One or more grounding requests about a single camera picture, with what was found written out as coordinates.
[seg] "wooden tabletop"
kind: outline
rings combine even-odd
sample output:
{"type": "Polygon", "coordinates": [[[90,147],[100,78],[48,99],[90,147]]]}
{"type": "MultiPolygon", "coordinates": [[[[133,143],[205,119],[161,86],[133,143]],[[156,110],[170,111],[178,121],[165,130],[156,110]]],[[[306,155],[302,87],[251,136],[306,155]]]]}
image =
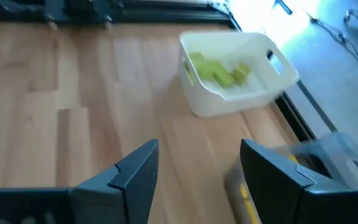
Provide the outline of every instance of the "wooden tabletop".
{"type": "Polygon", "coordinates": [[[160,166],[149,223],[234,223],[223,176],[242,138],[294,141],[275,105],[191,113],[178,35],[219,26],[0,23],[0,187],[74,186],[151,138],[160,166]]]}

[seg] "gray floor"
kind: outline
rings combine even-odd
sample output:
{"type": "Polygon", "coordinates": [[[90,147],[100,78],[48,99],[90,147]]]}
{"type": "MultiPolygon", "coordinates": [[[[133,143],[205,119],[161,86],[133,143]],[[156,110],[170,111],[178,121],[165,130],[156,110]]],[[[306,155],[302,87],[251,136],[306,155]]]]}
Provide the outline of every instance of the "gray floor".
{"type": "MultiPolygon", "coordinates": [[[[291,0],[286,1],[289,5],[293,4],[291,0]]],[[[304,13],[304,10],[308,11],[342,30],[358,49],[358,22],[352,18],[348,25],[343,23],[345,12],[358,9],[358,1],[304,0],[294,2],[293,5],[296,11],[294,16],[275,19],[265,30],[281,46],[283,53],[298,70],[301,81],[337,130],[352,136],[358,143],[358,62],[333,41],[325,30],[310,24],[307,17],[305,20],[304,13]]],[[[310,106],[302,100],[304,96],[294,97],[299,98],[296,103],[308,117],[305,118],[307,122],[313,128],[321,129],[320,121],[315,120],[316,112],[310,111],[310,106]]]]}

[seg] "wooden table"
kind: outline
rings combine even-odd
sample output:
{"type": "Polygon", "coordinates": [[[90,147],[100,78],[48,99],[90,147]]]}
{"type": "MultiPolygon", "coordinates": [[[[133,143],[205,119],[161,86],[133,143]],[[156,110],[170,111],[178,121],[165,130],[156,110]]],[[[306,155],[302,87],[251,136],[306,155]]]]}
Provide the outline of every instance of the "wooden table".
{"type": "Polygon", "coordinates": [[[0,187],[73,186],[157,138],[149,223],[234,223],[223,176],[240,140],[296,140],[275,105],[191,113],[176,76],[178,35],[199,29],[225,27],[0,23],[0,187]]]}

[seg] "white plastic bin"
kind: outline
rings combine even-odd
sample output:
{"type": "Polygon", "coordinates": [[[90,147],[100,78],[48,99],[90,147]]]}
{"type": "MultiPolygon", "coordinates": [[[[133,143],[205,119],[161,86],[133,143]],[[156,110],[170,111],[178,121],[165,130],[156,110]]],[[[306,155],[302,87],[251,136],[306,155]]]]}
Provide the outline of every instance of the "white plastic bin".
{"type": "Polygon", "coordinates": [[[298,73],[277,46],[260,33],[185,32],[180,35],[178,74],[188,104],[198,116],[214,116],[266,105],[290,85],[298,73]],[[271,50],[281,64],[278,73],[267,58],[271,50]],[[214,81],[200,80],[189,53],[201,52],[205,58],[219,60],[228,71],[239,62],[251,69],[245,83],[223,89],[214,81]],[[183,65],[187,62],[188,73],[183,65]]]}

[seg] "wood grain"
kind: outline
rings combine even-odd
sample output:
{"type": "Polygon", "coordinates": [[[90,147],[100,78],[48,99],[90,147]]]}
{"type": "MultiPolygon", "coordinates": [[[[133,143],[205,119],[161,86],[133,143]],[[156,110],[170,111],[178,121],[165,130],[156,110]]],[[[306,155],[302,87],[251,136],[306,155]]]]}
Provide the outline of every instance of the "wood grain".
{"type": "Polygon", "coordinates": [[[277,106],[191,113],[178,35],[219,26],[0,23],[0,187],[76,185],[160,140],[150,223],[234,223],[223,177],[242,138],[295,141],[277,106]]]}

